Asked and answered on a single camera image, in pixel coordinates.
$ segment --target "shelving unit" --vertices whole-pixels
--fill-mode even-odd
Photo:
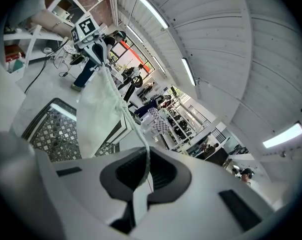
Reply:
[[[53,0],[53,2],[48,6],[47,10],[48,11],[53,11],[54,8],[61,2],[62,0]],[[97,3],[92,6],[94,8],[97,4],[102,2],[103,0],[97,0]],[[83,16],[79,19],[83,19],[86,15],[90,14],[90,8],[88,11],[81,5],[81,3],[78,0],[72,0],[72,2],[77,5],[82,11],[83,11]],[[59,17],[58,15],[55,15],[61,22],[64,22],[68,24],[69,26],[74,26],[72,22],[67,21],[66,19],[63,19]],[[21,49],[25,52],[25,68],[28,67],[28,64],[31,60],[39,59],[39,58],[44,58],[46,54],[42,52],[42,49],[44,48],[43,46],[40,46],[36,44],[36,40],[55,40],[58,42],[63,41],[63,38],[59,36],[58,34],[55,34],[53,32],[47,31],[45,29],[42,29],[40,25],[37,25],[33,31],[33,33],[28,32],[27,30],[22,29],[21,33],[14,33],[14,34],[4,34],[3,35],[4,41],[9,41],[9,40],[26,40],[29,39],[30,42],[26,45],[20,45]]]

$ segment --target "wire mesh panel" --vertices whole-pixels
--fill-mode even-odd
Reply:
[[[82,158],[77,142],[76,109],[58,98],[42,109],[22,137],[35,149],[45,151],[52,162]],[[105,142],[95,156],[118,151],[118,144]]]

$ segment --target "white corrugated ceiling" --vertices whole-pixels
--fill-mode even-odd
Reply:
[[[302,123],[302,33],[280,0],[151,2],[172,28],[164,30],[137,0],[118,0],[119,19],[127,24],[132,14],[129,24],[149,52],[161,57],[175,85],[223,116],[255,157],[269,153],[263,141]],[[170,31],[200,80],[196,87]]]

